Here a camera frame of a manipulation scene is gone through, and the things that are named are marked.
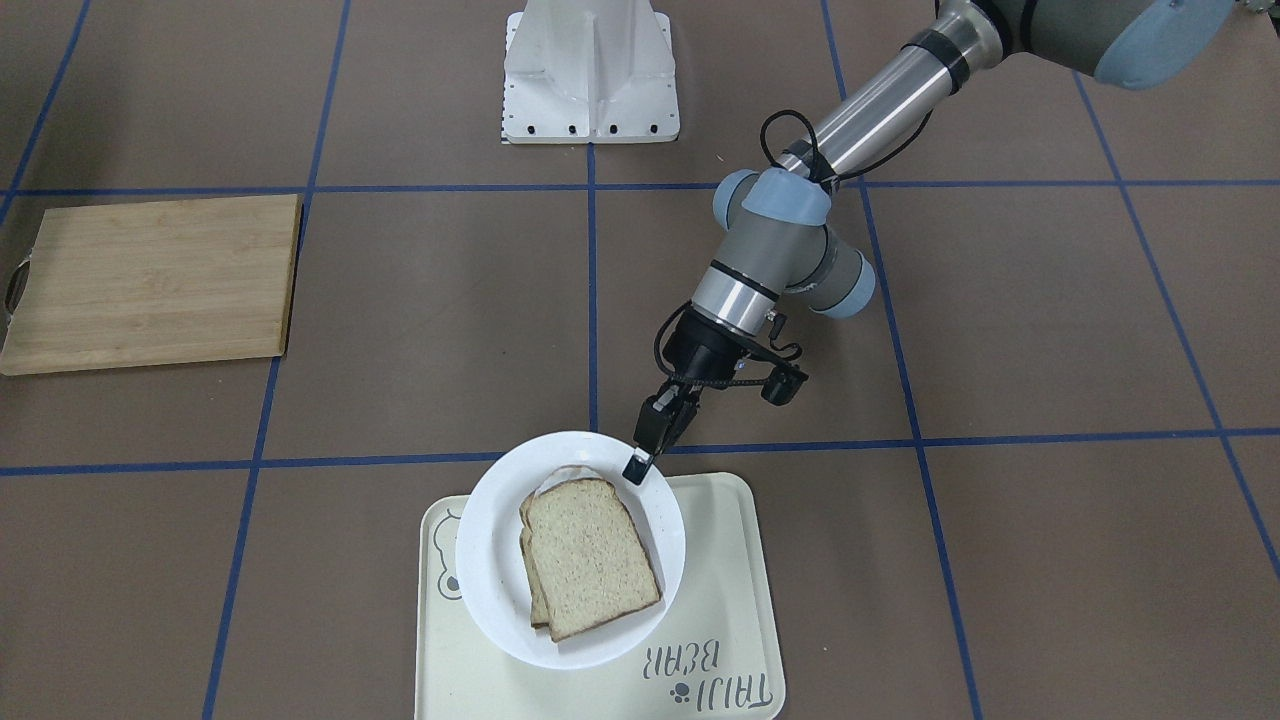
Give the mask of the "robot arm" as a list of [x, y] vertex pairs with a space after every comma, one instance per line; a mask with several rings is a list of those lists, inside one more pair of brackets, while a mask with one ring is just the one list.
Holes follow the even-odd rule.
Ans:
[[847, 318], [870, 301], [876, 274], [865, 256], [829, 228], [835, 193], [881, 168], [924, 129], [932, 111], [973, 76], [1029, 54], [1126, 90], [1161, 85], [1185, 69], [1221, 29], [1230, 1], [941, 1], [934, 19], [826, 119], [764, 170], [737, 170], [716, 190], [724, 231], [691, 297], [654, 340], [664, 382], [643, 402], [623, 478], [650, 474], [698, 414], [705, 389], [739, 384], [745, 360], [771, 373], [753, 386], [788, 404], [806, 373], [796, 345], [760, 345], [777, 332], [780, 300], [803, 296], [810, 310]]

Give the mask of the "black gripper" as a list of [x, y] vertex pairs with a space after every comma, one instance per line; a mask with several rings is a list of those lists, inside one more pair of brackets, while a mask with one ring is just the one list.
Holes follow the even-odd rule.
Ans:
[[622, 478], [640, 486], [657, 459], [684, 436], [700, 407], [701, 388], [760, 387], [763, 379], [737, 379], [737, 365], [756, 356], [758, 345], [745, 334], [703, 315], [690, 305], [678, 306], [662, 325], [662, 373], [655, 395], [641, 404], [634, 430], [634, 451]]

